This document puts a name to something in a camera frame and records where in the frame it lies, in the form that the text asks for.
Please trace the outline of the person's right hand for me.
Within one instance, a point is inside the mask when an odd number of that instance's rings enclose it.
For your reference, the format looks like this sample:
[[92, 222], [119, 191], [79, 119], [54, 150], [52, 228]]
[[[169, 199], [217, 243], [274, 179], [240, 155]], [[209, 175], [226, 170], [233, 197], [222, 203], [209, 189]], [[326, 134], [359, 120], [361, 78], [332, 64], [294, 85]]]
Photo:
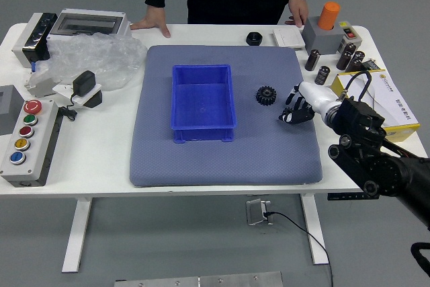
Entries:
[[131, 30], [151, 28], [158, 28], [165, 38], [171, 37], [171, 33], [166, 24], [165, 9], [163, 7], [147, 5], [145, 16], [140, 21], [130, 25]]

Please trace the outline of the person's left hand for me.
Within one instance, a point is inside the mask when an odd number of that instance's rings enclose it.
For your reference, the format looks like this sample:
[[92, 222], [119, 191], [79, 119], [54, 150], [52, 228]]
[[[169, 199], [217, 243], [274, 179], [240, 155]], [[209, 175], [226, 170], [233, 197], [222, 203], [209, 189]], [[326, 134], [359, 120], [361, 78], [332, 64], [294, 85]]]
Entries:
[[306, 24], [309, 13], [307, 0], [289, 0], [288, 9], [291, 16], [285, 21], [286, 25], [295, 25], [301, 28]]

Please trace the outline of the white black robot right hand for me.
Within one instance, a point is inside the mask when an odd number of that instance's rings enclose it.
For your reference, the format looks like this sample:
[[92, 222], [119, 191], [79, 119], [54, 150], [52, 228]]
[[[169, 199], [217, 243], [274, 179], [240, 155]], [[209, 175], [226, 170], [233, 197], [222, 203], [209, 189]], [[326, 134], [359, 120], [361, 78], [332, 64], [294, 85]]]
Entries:
[[291, 90], [278, 119], [287, 124], [301, 124], [319, 114], [331, 127], [340, 105], [337, 95], [328, 87], [303, 81]]

